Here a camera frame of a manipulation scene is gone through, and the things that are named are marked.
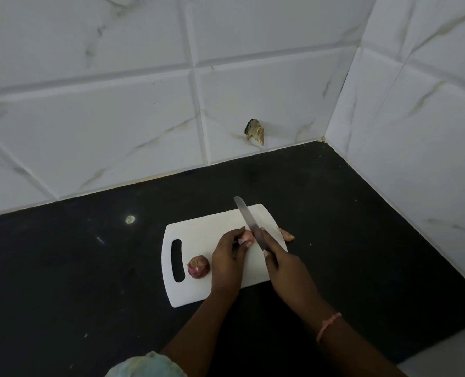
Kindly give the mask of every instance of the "hand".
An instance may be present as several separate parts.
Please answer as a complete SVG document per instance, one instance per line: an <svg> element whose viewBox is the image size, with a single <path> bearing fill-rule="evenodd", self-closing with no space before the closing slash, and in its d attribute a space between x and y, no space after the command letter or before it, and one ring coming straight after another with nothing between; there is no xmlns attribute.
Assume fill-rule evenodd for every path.
<svg viewBox="0 0 465 377"><path fill-rule="evenodd" d="M326 319L332 315L330 307L320 297L309 271L299 257L287 253L264 228L261 228L261 232L268 247L276 255L274 259L271 253L264 250L274 290L292 311L317 330L321 318Z"/></svg>
<svg viewBox="0 0 465 377"><path fill-rule="evenodd" d="M211 292L231 299L231 303L237 298L241 289L244 258L252 244L252 242L243 243L234 256L232 243L243 232L244 226L225 233L218 241L212 257Z"/></svg>

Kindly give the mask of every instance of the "cutting board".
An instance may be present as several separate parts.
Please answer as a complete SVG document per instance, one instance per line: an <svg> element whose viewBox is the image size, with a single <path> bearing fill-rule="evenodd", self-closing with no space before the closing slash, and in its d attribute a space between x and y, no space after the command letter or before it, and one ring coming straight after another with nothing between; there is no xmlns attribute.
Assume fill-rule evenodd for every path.
<svg viewBox="0 0 465 377"><path fill-rule="evenodd" d="M260 227L264 227L285 250L287 246L283 236L277 230L274 218L262 204L249 207ZM212 254L218 240L229 230L246 225L239 209L229 210L188 221L176 222L166 226L161 251L163 280L170 304L173 307L183 306L205 299L211 292L211 275L213 273ZM176 282L171 264L171 247L174 240L182 241L182 266L185 279ZM187 272L187 263L196 255L204 255L210 261L211 271L204 278L194 279ZM264 255L255 242L248 250L244 263L241 288L256 285L269 280Z"/></svg>

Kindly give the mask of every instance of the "white tile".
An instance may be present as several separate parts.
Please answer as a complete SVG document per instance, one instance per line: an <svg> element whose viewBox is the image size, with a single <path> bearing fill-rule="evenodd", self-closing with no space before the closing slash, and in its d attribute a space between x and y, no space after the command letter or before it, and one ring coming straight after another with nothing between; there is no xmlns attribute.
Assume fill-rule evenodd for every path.
<svg viewBox="0 0 465 377"><path fill-rule="evenodd" d="M442 0L411 59L465 81L465 0Z"/></svg>
<svg viewBox="0 0 465 377"><path fill-rule="evenodd" d="M350 164L465 271L465 92L406 66Z"/></svg>
<svg viewBox="0 0 465 377"><path fill-rule="evenodd" d="M176 0L0 0L0 87L185 63Z"/></svg>
<svg viewBox="0 0 465 377"><path fill-rule="evenodd" d="M361 38L375 0L187 0L199 61Z"/></svg>
<svg viewBox="0 0 465 377"><path fill-rule="evenodd" d="M440 0L377 0L363 44L405 60Z"/></svg>
<svg viewBox="0 0 465 377"><path fill-rule="evenodd" d="M352 157L366 139L400 69L400 63L373 51L360 48L356 52L325 133L344 158Z"/></svg>
<svg viewBox="0 0 465 377"><path fill-rule="evenodd" d="M203 164L186 71L5 103L0 141L60 197Z"/></svg>
<svg viewBox="0 0 465 377"><path fill-rule="evenodd" d="M48 200L22 173L22 168L9 164L0 157L0 212Z"/></svg>
<svg viewBox="0 0 465 377"><path fill-rule="evenodd" d="M205 136L211 161L321 138L355 47L202 70ZM250 119L265 144L244 139Z"/></svg>
<svg viewBox="0 0 465 377"><path fill-rule="evenodd" d="M402 362L409 377L465 377L465 329Z"/></svg>

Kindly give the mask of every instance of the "knife blade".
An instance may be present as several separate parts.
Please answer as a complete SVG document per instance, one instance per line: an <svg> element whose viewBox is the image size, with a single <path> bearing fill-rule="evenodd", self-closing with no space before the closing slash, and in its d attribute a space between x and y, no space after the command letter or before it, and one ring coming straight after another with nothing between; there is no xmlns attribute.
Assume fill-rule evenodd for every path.
<svg viewBox="0 0 465 377"><path fill-rule="evenodd" d="M234 202L236 203L239 211L241 212L241 215L243 216L244 220L246 221L246 224L248 225L248 228L254 235L255 239L257 240L257 243L261 247L261 250L267 250L271 252L267 248L267 243L264 240L264 237L262 236L261 233L261 228L258 226L257 222L255 221L254 216L251 214L250 209L248 209L248 206L246 206L246 203L244 203L243 199L239 196L234 197Z"/></svg>

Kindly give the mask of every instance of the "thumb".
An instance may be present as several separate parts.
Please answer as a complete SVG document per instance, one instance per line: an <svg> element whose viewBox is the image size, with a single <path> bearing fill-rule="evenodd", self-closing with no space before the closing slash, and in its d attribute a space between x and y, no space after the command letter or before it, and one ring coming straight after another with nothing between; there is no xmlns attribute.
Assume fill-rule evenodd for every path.
<svg viewBox="0 0 465 377"><path fill-rule="evenodd" d="M239 249L237 249L236 253L236 262L239 264L241 269L243 269L244 266L244 258L246 257L246 252L248 251L248 248L252 245L252 241L247 241L243 243Z"/></svg>
<svg viewBox="0 0 465 377"><path fill-rule="evenodd" d="M264 258L266 259L267 272L269 273L269 278L273 278L276 271L278 271L278 266L276 265L276 260L273 257L273 254L269 253L267 250L264 250Z"/></svg>

